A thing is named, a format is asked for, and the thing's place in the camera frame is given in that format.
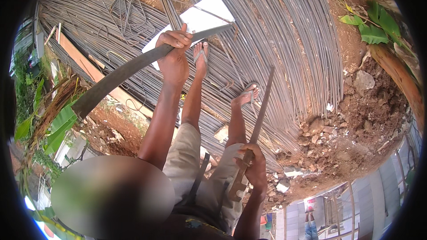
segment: sandal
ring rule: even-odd
[[[246,89],[248,89],[253,84],[255,85],[255,87],[251,91],[245,91]],[[242,105],[242,107],[244,107],[246,105],[250,105],[254,102],[254,89],[255,88],[260,88],[260,85],[256,82],[251,82],[245,87],[245,89],[243,90],[243,92],[241,94],[251,94],[251,101],[244,103]]]
[[[199,56],[203,55],[203,59],[205,60],[205,64],[206,64],[206,76],[205,76],[204,79],[206,79],[208,77],[208,75],[209,75],[209,64],[207,62],[207,58],[209,57],[209,43],[207,43],[206,40],[201,40],[200,42],[202,42],[201,49],[197,53],[197,55],[195,56],[195,58],[193,59],[193,64],[195,66],[195,62],[197,61],[197,59],[199,58]],[[207,47],[206,47],[207,48],[207,57],[206,57],[206,54],[205,54],[205,46],[203,45],[205,42],[207,43]]]

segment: man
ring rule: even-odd
[[[316,222],[314,221],[313,212],[307,211],[305,213],[305,238],[304,240],[319,240],[317,235]]]
[[[195,204],[180,204],[187,199],[200,169],[201,85],[208,63],[207,42],[195,45],[196,73],[185,98],[181,126],[171,146],[181,90],[189,76],[185,51],[189,49],[193,35],[186,30],[187,25],[183,24],[181,30],[162,33],[157,40],[156,47],[166,43],[175,49],[157,61],[163,73],[163,87],[138,154],[139,158],[163,170],[175,189],[175,207],[178,211],[174,209],[163,224],[167,226],[157,230],[157,234],[164,237],[175,236],[177,239],[233,239],[230,232],[238,219],[234,239],[258,239],[260,216],[267,192],[266,162],[258,145],[246,143],[245,122],[241,110],[243,104],[258,96],[259,88],[256,84],[250,85],[239,97],[231,101],[232,116],[226,148],[209,180],[203,178],[201,181]],[[198,56],[201,50],[204,55]],[[242,202],[230,200],[228,192],[246,149],[253,150],[254,159],[246,171],[243,183],[248,184],[249,181],[254,188],[242,211]],[[243,197],[243,194],[244,192],[240,191],[238,195]]]

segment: khaki shorts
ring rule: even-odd
[[[201,137],[197,130],[190,124],[181,124],[169,153],[163,172],[171,180],[175,189],[175,204],[182,200],[183,195],[189,194],[195,177],[200,169],[200,142]],[[222,154],[218,167],[209,179],[203,177],[196,194],[196,204],[211,211],[215,211],[221,197],[223,185],[230,183],[222,203],[221,214],[223,220],[232,231],[236,220],[243,211],[242,202],[234,202],[228,198],[239,168],[233,162],[233,157],[243,158],[237,151],[243,144],[233,144],[227,147]],[[243,177],[242,183],[248,185],[248,179]],[[237,192],[243,197],[244,191]]]

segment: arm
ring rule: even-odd
[[[163,73],[163,87],[138,157],[160,170],[163,169],[172,142],[182,86],[189,75],[185,51],[189,49],[193,35],[186,33],[186,30],[187,25],[183,24],[181,31],[162,33],[156,43],[156,47],[166,43],[175,49],[157,61]]]
[[[254,189],[239,218],[234,231],[234,238],[237,240],[255,240],[260,237],[260,220],[267,194],[266,159],[257,144],[245,144],[241,149],[239,153],[244,153],[246,149],[251,149],[254,152],[252,166],[248,167],[245,172],[245,176],[254,186]],[[235,159],[236,164],[240,166],[242,159]]]

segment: foot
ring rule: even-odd
[[[208,53],[207,42],[203,42],[203,44],[201,42],[198,42],[197,44],[194,45],[194,48],[193,48],[193,58],[197,56],[197,54],[200,52],[202,47],[203,47],[203,50],[205,51],[205,56],[207,57],[207,53]],[[206,65],[205,58],[201,54],[195,62],[195,69],[196,69],[196,72],[195,72],[196,75],[200,74],[201,77],[203,78],[206,77],[207,65]]]
[[[260,89],[257,87],[257,85],[253,83],[250,87],[245,89],[245,92],[249,92],[251,90],[254,91],[254,99],[257,98],[258,94],[260,92]],[[251,94],[250,93],[241,94],[240,96],[238,96],[237,98],[232,100],[232,105],[237,104],[239,106],[242,106],[244,103],[248,103],[250,101],[251,101]]]

